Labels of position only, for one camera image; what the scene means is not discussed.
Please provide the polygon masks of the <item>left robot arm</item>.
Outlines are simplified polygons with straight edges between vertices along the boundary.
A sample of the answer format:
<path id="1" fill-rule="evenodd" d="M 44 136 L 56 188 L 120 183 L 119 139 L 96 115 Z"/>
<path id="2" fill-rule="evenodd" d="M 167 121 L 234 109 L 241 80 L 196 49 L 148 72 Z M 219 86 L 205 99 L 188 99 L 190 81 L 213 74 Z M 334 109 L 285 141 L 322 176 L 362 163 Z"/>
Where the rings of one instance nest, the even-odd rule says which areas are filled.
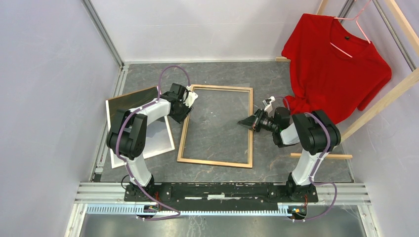
<path id="1" fill-rule="evenodd" d="M 173 83 L 169 91 L 142 105 L 118 107 L 111 118 L 106 145 L 123 162 L 131 183 L 137 186 L 137 196 L 143 201 L 150 201 L 155 196 L 155 187 L 150 185 L 154 178 L 143 156 L 148 126 L 167 116 L 182 123 L 193 110 L 197 98 L 191 86 Z"/>

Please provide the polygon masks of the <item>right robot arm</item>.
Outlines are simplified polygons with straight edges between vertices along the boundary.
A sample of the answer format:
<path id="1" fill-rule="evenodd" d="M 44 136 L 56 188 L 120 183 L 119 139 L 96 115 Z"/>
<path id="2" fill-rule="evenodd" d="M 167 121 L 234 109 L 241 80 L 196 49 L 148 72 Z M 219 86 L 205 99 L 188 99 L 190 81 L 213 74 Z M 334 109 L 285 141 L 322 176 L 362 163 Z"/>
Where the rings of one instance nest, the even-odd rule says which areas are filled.
<path id="1" fill-rule="evenodd" d="M 267 111 L 258 109 L 237 123 L 254 132 L 270 131 L 279 148 L 301 144 L 297 166 L 285 185 L 285 195 L 291 201 L 314 192 L 314 176 L 320 164 L 341 142 L 340 131 L 323 110 L 291 114 L 289 109 L 277 107 L 270 117 Z"/>

